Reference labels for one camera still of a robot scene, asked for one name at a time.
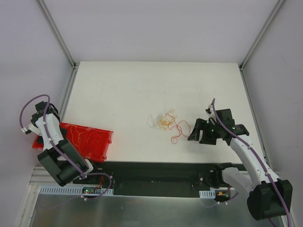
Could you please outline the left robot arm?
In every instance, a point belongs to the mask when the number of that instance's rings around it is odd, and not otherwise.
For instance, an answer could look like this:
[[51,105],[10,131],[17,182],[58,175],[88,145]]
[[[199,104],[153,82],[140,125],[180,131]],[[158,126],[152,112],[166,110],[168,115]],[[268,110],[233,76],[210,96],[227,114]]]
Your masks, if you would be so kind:
[[29,126],[21,127],[21,130],[25,134],[34,132],[42,139],[43,152],[37,156],[40,164],[61,187],[76,178],[85,179],[90,184],[97,183],[100,172],[67,139],[54,105],[42,101],[35,108]]

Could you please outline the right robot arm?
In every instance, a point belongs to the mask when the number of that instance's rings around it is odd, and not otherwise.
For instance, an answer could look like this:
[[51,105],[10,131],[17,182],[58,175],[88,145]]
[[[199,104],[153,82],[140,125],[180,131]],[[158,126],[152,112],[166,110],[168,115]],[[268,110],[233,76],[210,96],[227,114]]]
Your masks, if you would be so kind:
[[206,110],[208,120],[198,118],[188,137],[188,141],[216,145],[222,139],[237,154],[246,171],[245,177],[232,163],[217,164],[213,172],[204,178],[213,188],[226,184],[242,194],[248,210],[255,220],[286,216],[290,219],[293,187],[288,180],[282,180],[268,166],[264,158],[254,148],[246,127],[236,124],[230,109]]

